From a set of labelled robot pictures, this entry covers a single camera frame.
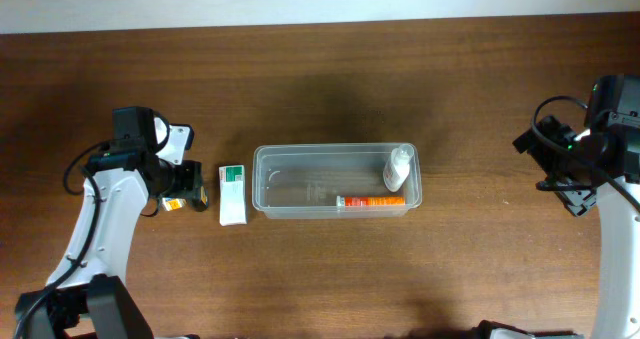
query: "bottle cap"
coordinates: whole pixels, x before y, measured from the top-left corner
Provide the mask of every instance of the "bottle cap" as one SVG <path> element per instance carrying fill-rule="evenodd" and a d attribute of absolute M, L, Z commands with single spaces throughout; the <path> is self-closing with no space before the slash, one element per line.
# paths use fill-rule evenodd
<path fill-rule="evenodd" d="M 413 147 L 409 144 L 402 144 L 396 153 L 396 163 L 399 165 L 408 164 L 413 157 Z"/>

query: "white wall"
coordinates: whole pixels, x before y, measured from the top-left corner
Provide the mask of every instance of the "white wall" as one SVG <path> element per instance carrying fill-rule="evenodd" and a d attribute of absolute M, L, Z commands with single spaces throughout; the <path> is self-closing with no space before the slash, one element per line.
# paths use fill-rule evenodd
<path fill-rule="evenodd" d="M 0 0 L 0 32 L 640 10 L 640 0 Z"/>

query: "wooden table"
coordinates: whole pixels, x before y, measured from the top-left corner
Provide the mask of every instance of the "wooden table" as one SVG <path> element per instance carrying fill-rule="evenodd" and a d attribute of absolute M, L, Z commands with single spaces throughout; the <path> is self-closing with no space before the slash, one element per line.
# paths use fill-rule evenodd
<path fill-rule="evenodd" d="M 2 337 L 77 219 L 62 171 L 130 105 L 193 126 L 188 158 L 214 197 L 138 223 L 127 285 L 157 334 L 361 338 L 482 319 L 590 332 L 598 215 L 536 192 L 543 172 L 511 142 L 543 99 L 640 73 L 638 13 L 5 35 L 0 60 Z M 552 110 L 581 127 L 581 110 Z M 424 199 L 404 217 L 251 208 L 249 225 L 218 223 L 219 165 L 250 169 L 265 144 L 386 141 L 420 154 Z"/>

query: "white bottle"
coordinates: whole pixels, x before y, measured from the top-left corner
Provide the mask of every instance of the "white bottle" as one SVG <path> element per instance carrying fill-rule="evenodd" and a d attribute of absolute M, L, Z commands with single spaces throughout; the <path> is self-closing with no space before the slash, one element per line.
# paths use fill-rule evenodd
<path fill-rule="evenodd" d="M 402 184 L 409 176 L 409 171 L 411 171 L 409 162 L 412 157 L 413 147 L 409 144 L 402 144 L 393 149 L 382 175 L 387 189 L 397 192 L 402 187 Z"/>

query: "clear plastic bin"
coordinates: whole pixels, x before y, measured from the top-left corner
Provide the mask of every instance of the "clear plastic bin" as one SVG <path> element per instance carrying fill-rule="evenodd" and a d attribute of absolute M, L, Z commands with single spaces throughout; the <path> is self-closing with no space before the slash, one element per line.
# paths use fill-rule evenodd
<path fill-rule="evenodd" d="M 403 143 L 259 147 L 253 158 L 253 206 L 271 219 L 402 216 L 422 203 L 418 151 L 402 188 L 390 192 L 382 171 Z M 405 205 L 338 207 L 337 196 L 396 196 Z"/>

